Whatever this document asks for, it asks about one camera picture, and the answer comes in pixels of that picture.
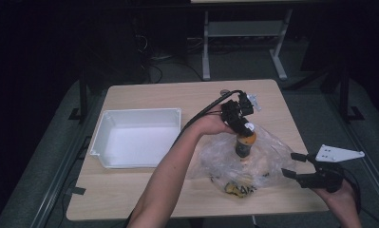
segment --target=hand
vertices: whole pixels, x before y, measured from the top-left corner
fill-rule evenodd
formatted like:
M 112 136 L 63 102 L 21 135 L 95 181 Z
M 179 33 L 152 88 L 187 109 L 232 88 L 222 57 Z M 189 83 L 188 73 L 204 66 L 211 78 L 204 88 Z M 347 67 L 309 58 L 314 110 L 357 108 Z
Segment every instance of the hand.
M 329 209 L 339 219 L 341 227 L 361 227 L 354 190 L 346 180 L 343 180 L 341 188 L 334 193 L 329 193 L 326 189 L 312 190 L 326 202 Z
M 208 113 L 192 124 L 202 135 L 216 135 L 221 132 L 235 134 L 221 119 L 221 105 L 213 107 Z

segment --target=white plastic bin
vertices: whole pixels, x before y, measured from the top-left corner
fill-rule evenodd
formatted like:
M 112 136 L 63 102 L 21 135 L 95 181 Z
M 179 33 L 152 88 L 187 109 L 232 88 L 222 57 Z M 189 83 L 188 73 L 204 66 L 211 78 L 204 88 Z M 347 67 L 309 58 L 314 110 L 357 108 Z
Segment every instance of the white plastic bin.
M 156 167 L 180 134 L 179 108 L 104 111 L 90 155 L 105 168 Z

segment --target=forearm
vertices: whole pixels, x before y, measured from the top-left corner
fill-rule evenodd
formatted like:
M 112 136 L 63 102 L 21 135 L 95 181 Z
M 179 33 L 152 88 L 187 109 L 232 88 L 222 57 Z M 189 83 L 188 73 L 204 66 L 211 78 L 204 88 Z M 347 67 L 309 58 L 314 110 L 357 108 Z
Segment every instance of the forearm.
M 180 196 L 186 171 L 202 134 L 191 126 L 162 159 L 132 214 L 129 227 L 164 226 Z
M 346 202 L 338 199 L 330 199 L 328 206 L 337 217 L 342 228 L 360 228 L 361 222 L 355 209 L 355 204 L 345 207 Z

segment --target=bottle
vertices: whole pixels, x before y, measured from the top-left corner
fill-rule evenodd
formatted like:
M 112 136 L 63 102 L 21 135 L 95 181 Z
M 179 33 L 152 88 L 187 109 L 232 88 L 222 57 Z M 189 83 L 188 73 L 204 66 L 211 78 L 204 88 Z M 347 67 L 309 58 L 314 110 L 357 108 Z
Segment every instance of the bottle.
M 250 129 L 253 134 L 251 136 L 237 135 L 236 153 L 242 159 L 249 156 L 251 147 L 256 141 L 255 126 L 251 123 L 246 123 L 245 126 Z

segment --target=plastic bag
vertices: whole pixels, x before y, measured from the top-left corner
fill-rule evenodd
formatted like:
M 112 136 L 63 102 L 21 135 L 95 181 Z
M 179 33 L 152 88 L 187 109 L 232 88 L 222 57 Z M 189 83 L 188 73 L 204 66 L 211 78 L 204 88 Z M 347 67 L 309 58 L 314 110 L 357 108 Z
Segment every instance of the plastic bag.
M 199 151 L 199 160 L 188 172 L 188 178 L 210 177 L 223 192 L 240 198 L 257 188 L 287 182 L 281 168 L 294 170 L 293 150 L 278 137 L 256 125 L 256 142 L 244 159 L 235 152 L 237 136 L 221 133 L 210 137 Z

